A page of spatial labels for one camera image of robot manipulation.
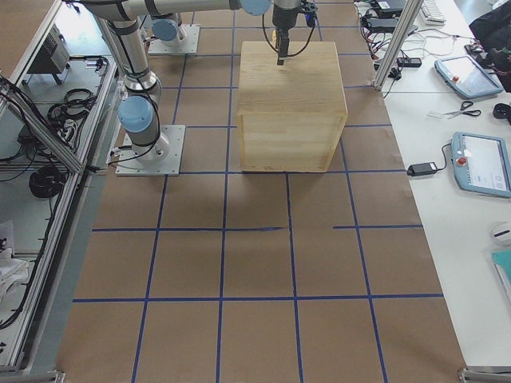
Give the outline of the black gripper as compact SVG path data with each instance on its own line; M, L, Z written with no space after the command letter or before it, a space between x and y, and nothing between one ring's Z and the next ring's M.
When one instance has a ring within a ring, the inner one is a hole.
M283 65L288 56L289 30L296 25L299 0L274 0L272 23L276 32L277 65Z

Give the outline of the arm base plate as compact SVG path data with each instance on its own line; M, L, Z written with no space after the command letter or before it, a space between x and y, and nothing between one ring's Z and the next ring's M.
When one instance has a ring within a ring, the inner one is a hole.
M140 155L146 148L134 146L120 153L116 163L118 176L178 176L184 147L184 125L161 125L160 138L155 146L146 154Z
M153 38L149 46L149 55L187 55L196 54L200 36L200 27L196 24L172 23L153 30Z

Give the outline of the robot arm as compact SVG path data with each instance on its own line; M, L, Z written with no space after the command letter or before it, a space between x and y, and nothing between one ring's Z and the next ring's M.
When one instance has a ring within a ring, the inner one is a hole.
M161 40L165 44L176 44L186 38L182 25L182 17L179 13L144 16L141 23L152 39Z
M117 53L116 63L124 71L129 96L121 102L119 120L132 142L133 160L150 164L168 155L169 141L160 127L157 103L160 80L150 69L138 18L153 20L153 33L160 40L179 36L178 14L210 10L244 10L252 16L272 11L277 33L277 63L288 57L289 30L295 27L305 1L83 1L81 3L107 25L107 46Z

